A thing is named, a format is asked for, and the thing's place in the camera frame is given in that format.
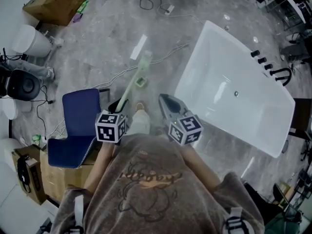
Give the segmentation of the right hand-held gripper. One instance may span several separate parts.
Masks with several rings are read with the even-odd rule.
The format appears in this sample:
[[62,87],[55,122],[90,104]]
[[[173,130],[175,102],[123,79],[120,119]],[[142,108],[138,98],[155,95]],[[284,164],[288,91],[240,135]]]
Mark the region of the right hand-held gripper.
[[168,136],[171,140],[179,145],[189,145],[199,140],[203,126],[183,101],[172,95],[160,94],[158,102],[163,117],[170,121]]

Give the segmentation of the pale green long-handled brush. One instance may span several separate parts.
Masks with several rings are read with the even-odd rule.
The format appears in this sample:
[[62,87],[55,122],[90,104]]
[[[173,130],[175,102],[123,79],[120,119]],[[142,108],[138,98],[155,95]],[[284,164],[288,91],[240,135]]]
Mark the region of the pale green long-handled brush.
[[146,50],[143,53],[138,65],[137,65],[136,72],[133,75],[132,79],[130,80],[124,94],[122,95],[122,97],[121,97],[121,99],[120,99],[120,101],[119,101],[119,103],[115,109],[116,113],[122,112],[123,105],[128,98],[128,95],[130,93],[131,88],[133,87],[133,84],[135,83],[136,79],[140,76],[140,74],[143,71],[148,70],[148,68],[150,67],[151,61],[152,61],[152,56],[153,56],[153,54],[151,51]]

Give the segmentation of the white bathtub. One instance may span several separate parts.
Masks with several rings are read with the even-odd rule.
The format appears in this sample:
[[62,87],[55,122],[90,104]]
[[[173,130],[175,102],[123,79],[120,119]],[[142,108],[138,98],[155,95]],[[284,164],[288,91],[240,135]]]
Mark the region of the white bathtub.
[[252,50],[206,21],[175,89],[198,117],[272,157],[283,149],[295,101]]

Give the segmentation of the person's right forearm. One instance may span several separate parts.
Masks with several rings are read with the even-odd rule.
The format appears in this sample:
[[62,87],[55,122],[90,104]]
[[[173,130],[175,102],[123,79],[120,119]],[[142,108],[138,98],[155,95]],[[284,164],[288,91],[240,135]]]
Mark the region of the person's right forearm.
[[201,159],[191,145],[183,146],[181,155],[186,165],[192,170],[205,188],[212,193],[221,183],[216,173]]

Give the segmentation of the black bathtub faucet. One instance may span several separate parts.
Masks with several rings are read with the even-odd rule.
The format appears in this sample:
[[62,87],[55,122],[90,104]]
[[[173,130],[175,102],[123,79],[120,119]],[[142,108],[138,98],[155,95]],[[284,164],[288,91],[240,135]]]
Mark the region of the black bathtub faucet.
[[282,72],[288,72],[288,75],[283,76],[283,77],[275,77],[275,81],[283,81],[282,86],[285,87],[291,81],[291,78],[292,78],[292,71],[290,68],[281,68],[278,70],[271,70],[270,75],[273,76]]

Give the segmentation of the person's white trousers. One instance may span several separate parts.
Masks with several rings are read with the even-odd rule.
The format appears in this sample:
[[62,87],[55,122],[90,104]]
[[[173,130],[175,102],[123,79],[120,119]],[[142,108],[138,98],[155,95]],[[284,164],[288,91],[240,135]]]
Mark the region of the person's white trousers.
[[128,133],[130,135],[133,134],[149,134],[150,133],[150,127],[151,127],[151,122],[150,122],[150,117],[146,113],[145,110],[140,109],[135,112],[132,118],[132,124],[129,128]]

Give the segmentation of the blue upholstered chair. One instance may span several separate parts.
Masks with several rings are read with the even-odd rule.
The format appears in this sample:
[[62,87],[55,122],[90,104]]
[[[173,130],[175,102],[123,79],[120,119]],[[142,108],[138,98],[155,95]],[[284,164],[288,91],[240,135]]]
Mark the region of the blue upholstered chair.
[[75,169],[81,166],[96,143],[95,121],[101,113],[100,93],[110,89],[84,89],[62,97],[67,137],[47,141],[48,163],[53,167]]

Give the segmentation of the person's beige printed shirt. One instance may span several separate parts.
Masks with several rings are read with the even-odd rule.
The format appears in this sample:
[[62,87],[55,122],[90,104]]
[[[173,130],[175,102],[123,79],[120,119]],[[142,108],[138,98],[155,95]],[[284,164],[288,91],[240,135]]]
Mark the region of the person's beige printed shirt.
[[181,149],[159,136],[124,137],[93,194],[66,189],[51,233],[264,234],[241,179],[227,173],[210,193]]

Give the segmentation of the black appliance with round dial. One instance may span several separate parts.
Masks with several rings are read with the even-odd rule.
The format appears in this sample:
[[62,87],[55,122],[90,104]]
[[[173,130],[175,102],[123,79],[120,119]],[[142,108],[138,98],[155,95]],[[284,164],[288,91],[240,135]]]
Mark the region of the black appliance with round dial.
[[40,80],[27,71],[0,69],[0,98],[9,96],[30,101],[38,96],[40,86]]

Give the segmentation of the black-printed cardboard box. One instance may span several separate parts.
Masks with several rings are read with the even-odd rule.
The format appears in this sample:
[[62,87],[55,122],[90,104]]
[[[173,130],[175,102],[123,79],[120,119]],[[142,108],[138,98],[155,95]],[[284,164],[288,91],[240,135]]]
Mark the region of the black-printed cardboard box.
[[44,192],[42,176],[41,176],[41,168],[40,168],[40,147],[37,145],[30,145],[23,148],[14,149],[11,153],[13,158],[13,163],[16,168],[16,172],[18,174],[17,169],[17,161],[22,155],[29,155],[28,160],[26,161],[27,170],[30,177],[29,186],[31,188],[31,193],[27,193],[22,183],[19,180],[20,187],[22,191],[31,198],[34,202],[41,205],[46,199],[47,196]]

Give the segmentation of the dark wooden cabinet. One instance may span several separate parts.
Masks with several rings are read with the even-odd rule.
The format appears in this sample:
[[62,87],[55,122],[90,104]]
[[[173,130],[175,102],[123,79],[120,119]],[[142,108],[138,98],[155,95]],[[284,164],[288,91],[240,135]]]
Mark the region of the dark wooden cabinet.
[[312,98],[294,98],[295,107],[289,135],[312,141]]

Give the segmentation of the black bag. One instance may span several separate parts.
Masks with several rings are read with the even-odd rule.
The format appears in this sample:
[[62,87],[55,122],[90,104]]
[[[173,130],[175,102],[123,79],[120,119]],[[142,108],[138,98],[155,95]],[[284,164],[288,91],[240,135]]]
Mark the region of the black bag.
[[48,217],[44,223],[39,227],[36,234],[50,234],[52,227],[51,219]]

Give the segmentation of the large white ceramic fixture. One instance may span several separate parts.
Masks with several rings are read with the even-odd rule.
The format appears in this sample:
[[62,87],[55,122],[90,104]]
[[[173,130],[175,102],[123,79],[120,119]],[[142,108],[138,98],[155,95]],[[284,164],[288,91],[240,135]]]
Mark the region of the large white ceramic fixture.
[[0,230],[6,234],[36,234],[58,211],[49,201],[39,205],[22,191],[11,155],[21,147],[15,139],[0,139]]

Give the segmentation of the green plastic chair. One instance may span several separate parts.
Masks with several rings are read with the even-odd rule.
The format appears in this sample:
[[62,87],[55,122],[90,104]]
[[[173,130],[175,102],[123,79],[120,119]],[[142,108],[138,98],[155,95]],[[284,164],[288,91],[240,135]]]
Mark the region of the green plastic chair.
[[265,225],[265,234],[299,234],[301,213],[295,215],[278,214]]

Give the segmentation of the white desk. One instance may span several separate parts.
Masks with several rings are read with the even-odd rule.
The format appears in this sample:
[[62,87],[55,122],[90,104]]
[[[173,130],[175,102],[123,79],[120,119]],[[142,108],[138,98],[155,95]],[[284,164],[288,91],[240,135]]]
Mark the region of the white desk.
[[306,24],[299,4],[294,0],[264,0],[259,7],[277,16],[285,31],[294,30],[296,27]]

